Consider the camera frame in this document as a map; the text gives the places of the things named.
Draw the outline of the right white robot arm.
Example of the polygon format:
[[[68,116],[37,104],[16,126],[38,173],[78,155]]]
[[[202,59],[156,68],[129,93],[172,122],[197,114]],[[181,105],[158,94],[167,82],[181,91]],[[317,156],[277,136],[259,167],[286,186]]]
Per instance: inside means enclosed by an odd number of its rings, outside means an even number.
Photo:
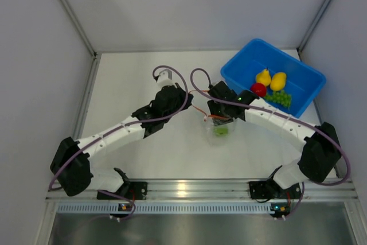
[[[249,90],[235,93],[223,81],[209,85],[208,105],[215,114],[241,119],[264,127],[293,145],[300,157],[276,168],[266,181],[268,192],[282,197],[294,184],[310,180],[325,185],[325,179],[341,158],[333,125],[310,125],[271,107]]]

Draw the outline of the clear zip top bag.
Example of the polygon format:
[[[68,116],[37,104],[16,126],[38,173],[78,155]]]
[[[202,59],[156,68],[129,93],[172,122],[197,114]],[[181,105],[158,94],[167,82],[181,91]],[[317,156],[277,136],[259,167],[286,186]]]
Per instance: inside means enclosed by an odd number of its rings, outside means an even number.
[[[221,146],[227,143],[230,135],[234,132],[236,128],[236,120],[232,123],[214,123],[213,117],[210,114],[210,111],[206,112],[203,109],[192,104],[192,107],[196,110],[197,115],[196,118],[200,121],[200,125],[203,129],[204,136],[207,142],[211,146]],[[213,133],[213,128],[215,126],[226,126],[229,129],[229,133],[224,137],[217,137]]]

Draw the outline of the green fake lime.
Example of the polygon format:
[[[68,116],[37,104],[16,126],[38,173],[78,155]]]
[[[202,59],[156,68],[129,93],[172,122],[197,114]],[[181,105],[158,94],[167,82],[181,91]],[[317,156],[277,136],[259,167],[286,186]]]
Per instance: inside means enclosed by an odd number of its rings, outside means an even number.
[[[213,133],[217,137],[224,137],[228,135],[229,129],[226,126],[215,126],[213,128]]]

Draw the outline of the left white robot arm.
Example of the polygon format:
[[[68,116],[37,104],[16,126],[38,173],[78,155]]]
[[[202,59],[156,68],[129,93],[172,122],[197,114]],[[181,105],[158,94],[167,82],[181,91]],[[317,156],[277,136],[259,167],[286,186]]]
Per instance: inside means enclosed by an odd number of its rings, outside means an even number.
[[[96,190],[99,199],[123,199],[131,182],[118,168],[98,169],[96,164],[108,153],[162,130],[175,114],[192,105],[193,95],[178,84],[166,85],[148,105],[133,112],[115,126],[87,138],[63,139],[50,170],[69,197],[85,190]]]

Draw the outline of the yellow fake pepper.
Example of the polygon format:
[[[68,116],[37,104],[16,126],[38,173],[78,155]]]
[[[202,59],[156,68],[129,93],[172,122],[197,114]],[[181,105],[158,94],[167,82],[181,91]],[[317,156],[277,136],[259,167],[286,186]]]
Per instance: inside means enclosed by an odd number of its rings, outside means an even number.
[[[271,75],[268,68],[259,72],[255,77],[256,83],[260,83],[265,87],[268,87],[271,83]]]

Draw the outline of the red fake apple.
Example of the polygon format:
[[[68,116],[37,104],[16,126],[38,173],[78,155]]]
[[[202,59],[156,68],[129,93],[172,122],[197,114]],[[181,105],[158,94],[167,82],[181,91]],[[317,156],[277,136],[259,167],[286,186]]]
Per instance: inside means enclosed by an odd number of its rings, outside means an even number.
[[[250,90],[261,98],[265,97],[267,94],[267,87],[262,83],[253,84]]]

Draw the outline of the green fake lettuce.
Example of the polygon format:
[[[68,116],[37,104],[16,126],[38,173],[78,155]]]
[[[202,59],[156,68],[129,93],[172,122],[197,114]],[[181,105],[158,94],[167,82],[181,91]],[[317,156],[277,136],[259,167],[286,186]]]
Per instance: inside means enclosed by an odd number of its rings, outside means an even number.
[[[292,104],[292,95],[286,93],[284,90],[267,93],[264,99],[268,102],[279,104],[285,108],[290,108]]]

